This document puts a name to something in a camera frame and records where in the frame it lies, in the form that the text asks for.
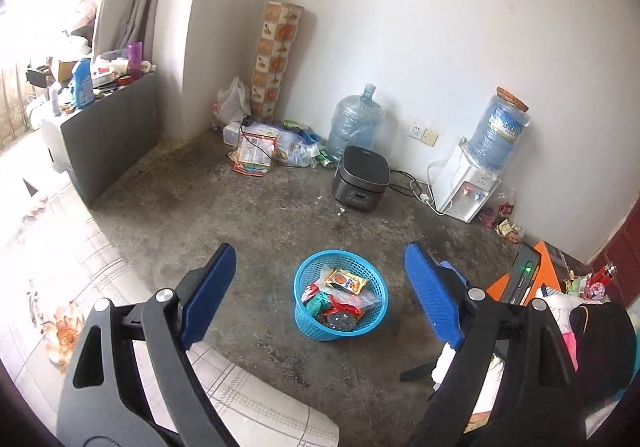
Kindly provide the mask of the water jug on dispenser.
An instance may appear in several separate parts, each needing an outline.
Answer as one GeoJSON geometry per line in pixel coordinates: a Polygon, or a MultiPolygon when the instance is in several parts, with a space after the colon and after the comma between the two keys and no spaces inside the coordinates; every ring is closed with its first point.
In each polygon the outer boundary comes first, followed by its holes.
{"type": "Polygon", "coordinates": [[[498,173],[508,163],[529,123],[527,104],[497,87],[466,149],[479,166],[498,173]]]}

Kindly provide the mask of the blue detergent bottle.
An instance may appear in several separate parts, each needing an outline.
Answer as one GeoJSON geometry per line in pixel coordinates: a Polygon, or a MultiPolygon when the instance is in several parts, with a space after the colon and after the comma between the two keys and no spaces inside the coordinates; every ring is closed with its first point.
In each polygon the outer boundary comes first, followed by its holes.
{"type": "Polygon", "coordinates": [[[72,69],[70,91],[77,109],[84,109],[93,103],[94,92],[89,58],[82,58],[75,63],[72,69]]]}

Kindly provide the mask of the white plastic bag on floor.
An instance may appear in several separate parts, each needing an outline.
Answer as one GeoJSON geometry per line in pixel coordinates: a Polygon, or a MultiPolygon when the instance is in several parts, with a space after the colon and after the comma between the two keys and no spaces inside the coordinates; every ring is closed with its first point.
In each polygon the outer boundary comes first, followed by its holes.
{"type": "Polygon", "coordinates": [[[213,103],[212,122],[214,127],[224,127],[231,122],[242,121],[251,116],[250,96],[241,79],[236,76],[227,89],[221,89],[213,103]]]}

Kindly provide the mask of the blue plastic trash basket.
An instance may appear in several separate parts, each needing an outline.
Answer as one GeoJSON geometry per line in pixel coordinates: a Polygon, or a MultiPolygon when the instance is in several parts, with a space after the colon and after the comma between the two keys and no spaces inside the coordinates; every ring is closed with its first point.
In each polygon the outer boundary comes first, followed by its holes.
{"type": "Polygon", "coordinates": [[[378,270],[340,250],[318,252],[297,268],[295,323],[310,339],[331,342],[373,331],[386,316],[388,291],[378,270]]]}

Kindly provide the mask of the white water dispenser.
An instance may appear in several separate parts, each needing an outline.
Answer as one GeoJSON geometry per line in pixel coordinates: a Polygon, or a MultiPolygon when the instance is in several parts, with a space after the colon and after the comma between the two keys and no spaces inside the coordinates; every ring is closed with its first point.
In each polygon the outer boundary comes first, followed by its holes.
{"type": "Polygon", "coordinates": [[[436,210],[469,224],[499,184],[495,172],[479,166],[466,144],[458,144],[432,187],[436,210]]]}

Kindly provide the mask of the red plastic bag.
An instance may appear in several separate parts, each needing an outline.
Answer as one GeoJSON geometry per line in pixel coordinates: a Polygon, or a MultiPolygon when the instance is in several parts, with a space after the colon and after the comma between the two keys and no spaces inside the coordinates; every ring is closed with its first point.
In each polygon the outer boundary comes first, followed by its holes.
{"type": "Polygon", "coordinates": [[[311,283],[307,285],[300,299],[305,308],[305,304],[318,292],[329,295],[332,308],[323,314],[318,320],[322,326],[336,331],[352,331],[356,324],[366,315],[366,310],[361,306],[361,302],[355,295],[333,290],[330,288],[321,289],[319,285],[311,283]]]}

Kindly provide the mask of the snack packets pile on floor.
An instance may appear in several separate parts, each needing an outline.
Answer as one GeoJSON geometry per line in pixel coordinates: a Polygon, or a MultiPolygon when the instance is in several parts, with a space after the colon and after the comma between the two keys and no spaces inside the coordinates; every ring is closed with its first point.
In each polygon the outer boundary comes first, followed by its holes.
{"type": "Polygon", "coordinates": [[[271,125],[244,118],[224,126],[222,139],[231,148],[233,170],[245,176],[264,177],[273,165],[305,168],[331,163],[321,137],[291,121],[271,125]]]}

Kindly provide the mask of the floral bed sheet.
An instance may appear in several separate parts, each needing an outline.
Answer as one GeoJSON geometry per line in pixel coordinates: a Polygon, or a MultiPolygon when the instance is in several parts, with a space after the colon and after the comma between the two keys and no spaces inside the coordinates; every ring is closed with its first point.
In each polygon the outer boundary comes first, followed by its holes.
{"type": "Polygon", "coordinates": [[[25,174],[1,267],[6,446],[334,446],[322,412],[206,345],[233,279],[221,245],[150,291],[57,170],[25,174]]]}

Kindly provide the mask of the dark grey cabinet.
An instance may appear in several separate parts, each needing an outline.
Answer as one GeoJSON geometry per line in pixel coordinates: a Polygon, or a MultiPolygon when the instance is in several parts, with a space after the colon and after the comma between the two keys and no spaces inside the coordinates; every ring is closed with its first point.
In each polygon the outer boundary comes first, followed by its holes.
{"type": "Polygon", "coordinates": [[[50,114],[41,132],[54,169],[70,175],[90,206],[157,145],[156,76],[145,74],[72,114],[50,114]]]}

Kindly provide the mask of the wall power socket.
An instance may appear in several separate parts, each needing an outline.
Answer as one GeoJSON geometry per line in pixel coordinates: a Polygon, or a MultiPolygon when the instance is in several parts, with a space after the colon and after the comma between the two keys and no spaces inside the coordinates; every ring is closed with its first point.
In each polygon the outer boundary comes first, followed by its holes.
{"type": "Polygon", "coordinates": [[[416,124],[409,128],[409,136],[428,147],[434,147],[438,139],[438,134],[434,130],[416,124]]]}

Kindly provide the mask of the orange snack packet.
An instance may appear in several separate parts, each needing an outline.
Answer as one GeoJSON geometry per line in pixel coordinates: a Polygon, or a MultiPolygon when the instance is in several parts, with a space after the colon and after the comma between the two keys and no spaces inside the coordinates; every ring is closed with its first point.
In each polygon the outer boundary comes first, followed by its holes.
{"type": "Polygon", "coordinates": [[[334,289],[358,295],[368,284],[368,280],[352,274],[350,271],[345,271],[345,269],[334,268],[324,280],[324,284],[334,289]]]}

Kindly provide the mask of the black rice cooker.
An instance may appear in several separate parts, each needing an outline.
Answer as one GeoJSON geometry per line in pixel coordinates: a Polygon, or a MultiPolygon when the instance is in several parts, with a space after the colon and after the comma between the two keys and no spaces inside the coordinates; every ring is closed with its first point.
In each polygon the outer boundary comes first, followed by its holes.
{"type": "Polygon", "coordinates": [[[332,196],[347,207],[370,212],[390,185],[390,166],[374,151],[347,146],[332,182],[332,196]]]}

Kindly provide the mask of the empty water jug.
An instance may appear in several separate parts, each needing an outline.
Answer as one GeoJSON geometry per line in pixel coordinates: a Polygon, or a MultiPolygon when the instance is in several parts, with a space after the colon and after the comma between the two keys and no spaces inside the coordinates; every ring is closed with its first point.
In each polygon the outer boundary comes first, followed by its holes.
{"type": "Polygon", "coordinates": [[[326,152],[340,161],[348,146],[372,150],[384,118],[383,108],[373,100],[376,87],[367,84],[360,95],[343,98],[334,110],[326,152]]]}

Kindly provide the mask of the green bag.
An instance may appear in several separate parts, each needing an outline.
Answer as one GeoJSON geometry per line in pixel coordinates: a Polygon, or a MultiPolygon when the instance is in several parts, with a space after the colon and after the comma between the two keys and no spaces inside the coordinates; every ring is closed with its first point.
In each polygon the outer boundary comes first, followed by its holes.
{"type": "Polygon", "coordinates": [[[305,304],[305,308],[311,318],[318,320],[332,308],[332,302],[328,294],[318,292],[305,304]]]}

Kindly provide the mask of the purple cup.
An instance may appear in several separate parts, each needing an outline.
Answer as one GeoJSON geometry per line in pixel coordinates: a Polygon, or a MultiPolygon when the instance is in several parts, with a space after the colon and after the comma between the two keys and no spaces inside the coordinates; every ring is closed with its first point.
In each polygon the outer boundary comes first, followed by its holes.
{"type": "Polygon", "coordinates": [[[143,43],[132,42],[127,45],[128,71],[134,80],[142,77],[143,43]]]}

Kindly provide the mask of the patterned tall cardboard box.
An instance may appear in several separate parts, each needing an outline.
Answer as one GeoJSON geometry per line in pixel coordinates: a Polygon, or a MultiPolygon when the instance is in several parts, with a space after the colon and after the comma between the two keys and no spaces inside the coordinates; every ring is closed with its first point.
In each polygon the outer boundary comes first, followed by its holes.
{"type": "Polygon", "coordinates": [[[267,3],[250,81],[250,107],[259,122],[273,120],[304,11],[302,6],[291,3],[275,0],[267,3]]]}

